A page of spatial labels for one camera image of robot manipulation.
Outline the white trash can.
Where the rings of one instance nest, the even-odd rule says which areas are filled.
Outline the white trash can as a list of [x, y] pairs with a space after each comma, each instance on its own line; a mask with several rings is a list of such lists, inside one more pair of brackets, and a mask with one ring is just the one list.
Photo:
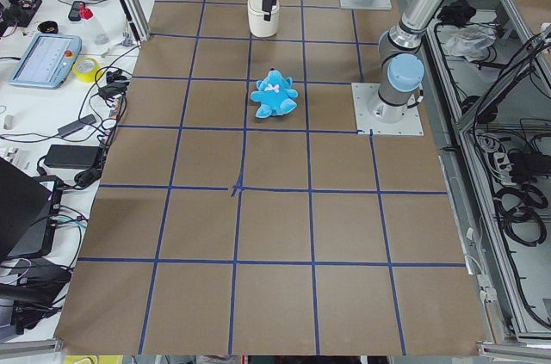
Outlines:
[[258, 38], [268, 38], [277, 33], [279, 27], [279, 12], [280, 4], [272, 7], [270, 20], [267, 21], [264, 17], [267, 15], [262, 8], [263, 0], [248, 0], [248, 22], [251, 33]]

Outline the blue teddy bear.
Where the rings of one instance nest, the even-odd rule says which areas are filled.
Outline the blue teddy bear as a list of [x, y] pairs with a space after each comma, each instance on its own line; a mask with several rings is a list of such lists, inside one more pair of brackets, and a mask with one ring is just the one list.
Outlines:
[[293, 79], [284, 77], [278, 70], [270, 69], [263, 80], [257, 81], [257, 89], [251, 93], [251, 99], [259, 102], [256, 117], [265, 119], [281, 116], [297, 108], [295, 99], [298, 92], [292, 88]]

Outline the black cloth bundle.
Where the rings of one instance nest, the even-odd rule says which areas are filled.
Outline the black cloth bundle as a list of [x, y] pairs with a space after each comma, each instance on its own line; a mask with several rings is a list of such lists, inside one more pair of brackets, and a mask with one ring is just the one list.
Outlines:
[[436, 16], [444, 25], [453, 25], [464, 28], [476, 15], [477, 9], [472, 7], [467, 0], [456, 0], [450, 5], [441, 8]]

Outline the red and black tool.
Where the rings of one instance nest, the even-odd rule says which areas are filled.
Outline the red and black tool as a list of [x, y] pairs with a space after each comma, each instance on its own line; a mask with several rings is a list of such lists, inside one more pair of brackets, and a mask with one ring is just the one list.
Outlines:
[[90, 8], [82, 1], [75, 1], [71, 5], [68, 19], [71, 22], [79, 22], [81, 20], [90, 20], [94, 16]]

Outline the yellow tape roll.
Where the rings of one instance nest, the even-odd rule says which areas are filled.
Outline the yellow tape roll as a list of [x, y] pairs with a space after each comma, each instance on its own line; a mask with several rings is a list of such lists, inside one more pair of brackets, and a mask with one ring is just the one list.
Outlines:
[[85, 57], [77, 60], [71, 69], [79, 81], [94, 83], [98, 76], [100, 65], [95, 59]]

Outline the crumpled white cloth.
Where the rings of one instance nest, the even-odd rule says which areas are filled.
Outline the crumpled white cloth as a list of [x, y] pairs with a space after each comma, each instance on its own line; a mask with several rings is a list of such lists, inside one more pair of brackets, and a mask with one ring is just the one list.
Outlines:
[[467, 61], [482, 60], [496, 40], [492, 28], [471, 25], [451, 33], [443, 43], [443, 52], [449, 56], [464, 57]]

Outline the small black bowl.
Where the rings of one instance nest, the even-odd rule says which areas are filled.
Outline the small black bowl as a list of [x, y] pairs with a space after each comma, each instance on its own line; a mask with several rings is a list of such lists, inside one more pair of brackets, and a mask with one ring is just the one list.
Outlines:
[[37, 29], [43, 34], [57, 34], [59, 32], [59, 25], [55, 21], [44, 21], [37, 26]]

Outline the lower blue teach pendant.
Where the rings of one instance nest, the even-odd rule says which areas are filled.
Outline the lower blue teach pendant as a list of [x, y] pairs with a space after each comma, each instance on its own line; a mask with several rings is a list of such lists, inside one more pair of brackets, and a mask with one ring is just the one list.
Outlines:
[[37, 34], [22, 55], [9, 84], [56, 89], [68, 77], [82, 40], [76, 35]]

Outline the slim grey adapter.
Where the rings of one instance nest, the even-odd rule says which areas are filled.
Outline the slim grey adapter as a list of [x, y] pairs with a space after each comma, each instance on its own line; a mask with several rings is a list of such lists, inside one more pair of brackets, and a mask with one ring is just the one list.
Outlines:
[[87, 114], [80, 117], [77, 120], [74, 120], [71, 123], [68, 123], [58, 129], [58, 136], [62, 139], [67, 136], [72, 135], [87, 126], [93, 126], [96, 123], [96, 117], [93, 114]]

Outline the black power brick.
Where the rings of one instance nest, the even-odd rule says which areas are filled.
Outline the black power brick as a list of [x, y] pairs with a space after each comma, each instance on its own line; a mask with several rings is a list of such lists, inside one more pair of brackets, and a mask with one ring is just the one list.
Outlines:
[[93, 167], [101, 155], [98, 146], [89, 145], [51, 145], [44, 165], [49, 168], [83, 169]]

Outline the white power strip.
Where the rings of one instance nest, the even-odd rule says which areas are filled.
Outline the white power strip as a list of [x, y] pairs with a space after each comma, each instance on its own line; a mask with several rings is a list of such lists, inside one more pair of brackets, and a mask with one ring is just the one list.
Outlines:
[[492, 134], [479, 136], [481, 148], [486, 154], [492, 172], [500, 176], [508, 176], [512, 169], [511, 162], [501, 141]]

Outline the black laptop computer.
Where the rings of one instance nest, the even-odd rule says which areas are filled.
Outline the black laptop computer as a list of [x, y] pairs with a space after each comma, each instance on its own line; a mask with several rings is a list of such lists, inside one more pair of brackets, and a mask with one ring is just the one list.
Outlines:
[[36, 258], [53, 245], [54, 217], [59, 213], [62, 181], [31, 177], [1, 161], [1, 259]]

